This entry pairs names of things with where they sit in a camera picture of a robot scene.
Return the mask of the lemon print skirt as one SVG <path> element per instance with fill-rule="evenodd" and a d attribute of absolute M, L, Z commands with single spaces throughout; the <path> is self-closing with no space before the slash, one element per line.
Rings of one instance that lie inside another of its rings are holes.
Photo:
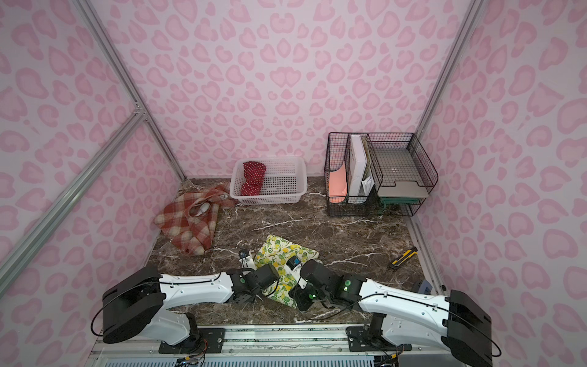
<path fill-rule="evenodd" d="M 253 261 L 257 268 L 263 265 L 272 265 L 278 272 L 279 281 L 276 286 L 277 290 L 271 294 L 275 286 L 270 286 L 269 292 L 264 292 L 264 294 L 273 301 L 296 309 L 297 303 L 289 295 L 289 292 L 297 285 L 298 280 L 286 270 L 287 261 L 293 256 L 296 256 L 302 263 L 305 263 L 312 259 L 318 260 L 319 252 L 292 243 L 285 238 L 268 235 L 261 249 L 256 252 Z"/>

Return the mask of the red polka dot skirt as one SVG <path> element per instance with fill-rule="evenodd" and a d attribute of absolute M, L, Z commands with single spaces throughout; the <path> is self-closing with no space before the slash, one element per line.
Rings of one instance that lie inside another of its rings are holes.
<path fill-rule="evenodd" d="M 259 196 L 263 187 L 267 167 L 258 161 L 243 163 L 243 177 L 245 182 L 241 186 L 242 196 Z"/>

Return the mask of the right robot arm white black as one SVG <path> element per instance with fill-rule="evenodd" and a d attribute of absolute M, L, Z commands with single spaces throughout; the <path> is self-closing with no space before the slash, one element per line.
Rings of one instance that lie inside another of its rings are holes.
<path fill-rule="evenodd" d="M 409 345 L 447 350 L 469 366 L 491 366 L 501 356 L 492 340 L 492 318 L 462 291 L 424 295 L 358 275 L 338 275 L 316 260 L 287 260 L 295 286 L 289 295 L 299 310 L 320 302 L 372 315 L 359 339 L 376 349 Z"/>

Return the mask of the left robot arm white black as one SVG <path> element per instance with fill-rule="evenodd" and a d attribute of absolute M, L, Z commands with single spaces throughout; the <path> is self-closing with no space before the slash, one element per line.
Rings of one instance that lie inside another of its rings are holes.
<path fill-rule="evenodd" d="M 199 332 L 194 316 L 174 313 L 172 308 L 253 302 L 278 281 L 273 265 L 191 277 L 165 275 L 149 265 L 102 295 L 99 337 L 114 344 L 143 336 L 175 347 L 189 338 L 197 339 Z"/>

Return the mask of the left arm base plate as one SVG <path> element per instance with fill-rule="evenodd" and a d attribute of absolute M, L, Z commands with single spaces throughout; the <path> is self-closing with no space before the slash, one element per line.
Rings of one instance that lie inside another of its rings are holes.
<path fill-rule="evenodd" d="M 161 342 L 158 353 L 175 355 L 193 355 L 201 352 L 221 353 L 226 336 L 225 328 L 203 328 L 198 330 L 197 336 L 188 336 L 175 346 Z"/>

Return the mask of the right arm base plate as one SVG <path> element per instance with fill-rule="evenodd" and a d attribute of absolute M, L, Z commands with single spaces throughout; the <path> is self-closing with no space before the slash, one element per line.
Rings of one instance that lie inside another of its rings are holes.
<path fill-rule="evenodd" d="M 398 352 L 396 345 L 383 338 L 381 326 L 347 327 L 345 334 L 350 352 Z"/>

